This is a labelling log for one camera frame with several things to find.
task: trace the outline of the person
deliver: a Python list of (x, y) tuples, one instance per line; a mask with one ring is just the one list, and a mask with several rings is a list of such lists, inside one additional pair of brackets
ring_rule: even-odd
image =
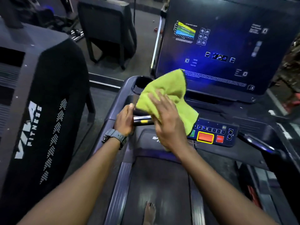
[[(175, 104), (168, 96), (160, 92), (157, 95), (159, 100), (149, 94), (160, 115), (160, 121), (152, 117), (156, 134), (161, 144), (181, 161), (193, 178), (217, 221), (226, 225), (277, 224), (200, 157), (188, 144), (184, 124)], [(125, 106), (115, 121), (114, 128), (125, 136), (133, 131), (133, 109), (133, 104)], [(119, 140), (110, 138), (81, 168), (37, 203), (18, 224), (86, 224), (119, 147)], [(153, 225), (154, 204), (146, 204), (144, 217), (144, 225)]]

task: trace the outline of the control panel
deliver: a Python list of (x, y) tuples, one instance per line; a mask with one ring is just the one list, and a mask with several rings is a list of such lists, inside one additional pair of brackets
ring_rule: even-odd
[(194, 124), (188, 139), (207, 144), (232, 147), (238, 134), (238, 125), (220, 123), (199, 118)]

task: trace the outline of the gray watch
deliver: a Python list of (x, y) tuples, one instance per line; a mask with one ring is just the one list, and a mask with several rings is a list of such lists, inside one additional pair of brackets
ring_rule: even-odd
[(114, 130), (114, 129), (109, 129), (109, 130), (105, 133), (105, 135), (104, 135), (104, 137), (103, 137), (103, 139), (102, 139), (102, 142), (105, 143), (105, 142), (106, 142), (109, 138), (111, 138), (111, 137), (117, 138), (117, 139), (120, 141), (121, 146), (120, 146), (119, 150), (121, 150), (122, 147), (123, 147), (123, 146), (126, 144), (126, 142), (127, 142), (127, 137), (124, 136), (124, 135), (122, 135), (121, 133), (119, 133), (117, 130)]

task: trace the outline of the microfiber towel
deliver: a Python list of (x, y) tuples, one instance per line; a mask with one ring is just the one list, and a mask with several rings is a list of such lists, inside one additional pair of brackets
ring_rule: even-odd
[(159, 89), (163, 95), (167, 94), (168, 97), (175, 103), (179, 116), (185, 125), (185, 133), (188, 135), (192, 131), (192, 128), (198, 118), (198, 113), (184, 100), (186, 81), (182, 70), (174, 70), (157, 78), (156, 80), (153, 80), (145, 87), (137, 101), (137, 109), (143, 110), (150, 115), (154, 115), (158, 120), (160, 120), (155, 105), (148, 97), (148, 93), (151, 92), (157, 99), (159, 99), (156, 94), (157, 89)]

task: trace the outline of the black screen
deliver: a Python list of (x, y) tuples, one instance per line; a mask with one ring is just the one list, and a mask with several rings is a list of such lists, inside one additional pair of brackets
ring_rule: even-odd
[(182, 69), (188, 89), (264, 94), (299, 31), (299, 18), (263, 5), (171, 0), (157, 76)]

